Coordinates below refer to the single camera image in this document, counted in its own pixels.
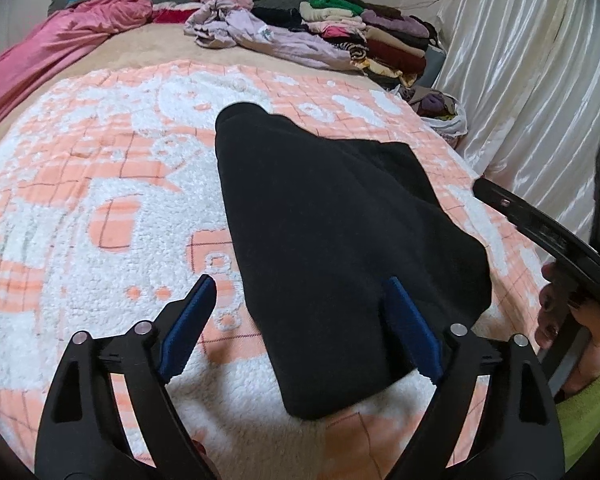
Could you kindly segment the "green sleeve forearm right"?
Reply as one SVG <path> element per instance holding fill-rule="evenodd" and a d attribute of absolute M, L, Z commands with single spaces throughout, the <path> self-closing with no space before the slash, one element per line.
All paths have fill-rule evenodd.
<path fill-rule="evenodd" d="M 564 442 L 565 466 L 569 470 L 600 433 L 600 377 L 556 405 Z"/>

